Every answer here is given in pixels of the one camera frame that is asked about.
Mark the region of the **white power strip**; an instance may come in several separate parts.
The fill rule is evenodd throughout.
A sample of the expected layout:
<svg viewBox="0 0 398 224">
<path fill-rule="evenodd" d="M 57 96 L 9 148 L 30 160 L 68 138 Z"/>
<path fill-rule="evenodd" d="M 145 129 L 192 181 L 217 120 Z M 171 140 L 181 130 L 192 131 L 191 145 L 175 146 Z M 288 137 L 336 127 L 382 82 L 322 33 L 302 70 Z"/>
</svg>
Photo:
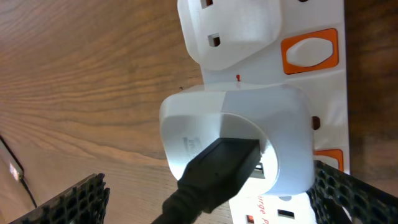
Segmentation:
<svg viewBox="0 0 398 224">
<path fill-rule="evenodd" d="M 342 1 L 179 0 L 189 55 L 203 83 L 289 84 L 310 101 L 313 162 L 349 172 Z M 316 223 L 307 191 L 229 201 L 234 223 Z"/>
</svg>

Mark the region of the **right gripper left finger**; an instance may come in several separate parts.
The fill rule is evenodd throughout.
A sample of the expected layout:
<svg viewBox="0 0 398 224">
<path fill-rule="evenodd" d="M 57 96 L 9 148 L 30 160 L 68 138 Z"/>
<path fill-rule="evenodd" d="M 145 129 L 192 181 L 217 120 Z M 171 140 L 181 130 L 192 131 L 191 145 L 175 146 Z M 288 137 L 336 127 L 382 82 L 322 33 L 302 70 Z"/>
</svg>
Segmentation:
<svg viewBox="0 0 398 224">
<path fill-rule="evenodd" d="M 110 188 L 91 174 L 10 224 L 103 224 Z"/>
</svg>

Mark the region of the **Galaxy S25 Ultra smartphone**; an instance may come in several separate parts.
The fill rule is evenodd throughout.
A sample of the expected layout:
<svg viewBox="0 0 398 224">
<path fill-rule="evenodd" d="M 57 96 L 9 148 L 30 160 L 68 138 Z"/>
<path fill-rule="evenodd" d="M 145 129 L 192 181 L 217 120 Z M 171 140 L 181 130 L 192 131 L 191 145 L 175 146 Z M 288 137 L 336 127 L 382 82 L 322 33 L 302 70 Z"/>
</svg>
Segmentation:
<svg viewBox="0 0 398 224">
<path fill-rule="evenodd" d="M 24 168 L 12 152 L 11 148 L 7 145 L 3 137 L 1 137 L 1 160 L 7 165 L 8 171 L 13 176 L 14 180 L 23 186 L 34 208 L 37 208 L 37 203 L 34 199 L 34 196 L 32 195 L 25 181 Z"/>
</svg>

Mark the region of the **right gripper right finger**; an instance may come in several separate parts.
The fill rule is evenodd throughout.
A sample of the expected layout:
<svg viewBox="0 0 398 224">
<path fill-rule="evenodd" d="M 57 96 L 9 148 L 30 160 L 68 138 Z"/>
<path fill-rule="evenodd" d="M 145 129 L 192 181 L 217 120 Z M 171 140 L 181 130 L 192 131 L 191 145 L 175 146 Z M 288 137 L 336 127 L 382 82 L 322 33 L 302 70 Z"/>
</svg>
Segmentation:
<svg viewBox="0 0 398 224">
<path fill-rule="evenodd" d="M 307 190 L 317 223 L 397 224 L 397 197 L 322 162 L 315 161 L 315 182 Z"/>
</svg>

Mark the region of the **white USB charger adapter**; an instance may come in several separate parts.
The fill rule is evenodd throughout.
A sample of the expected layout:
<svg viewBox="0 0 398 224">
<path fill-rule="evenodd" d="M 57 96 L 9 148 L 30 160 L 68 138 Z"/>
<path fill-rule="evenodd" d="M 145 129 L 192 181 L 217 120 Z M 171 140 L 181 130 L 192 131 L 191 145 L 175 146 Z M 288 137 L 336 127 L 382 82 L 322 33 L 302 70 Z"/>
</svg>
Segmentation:
<svg viewBox="0 0 398 224">
<path fill-rule="evenodd" d="M 216 139 L 239 138 L 259 140 L 262 156 L 242 193 L 297 195 L 315 180 L 310 101 L 293 85 L 220 83 L 171 95 L 160 106 L 160 136 L 176 179 Z"/>
</svg>

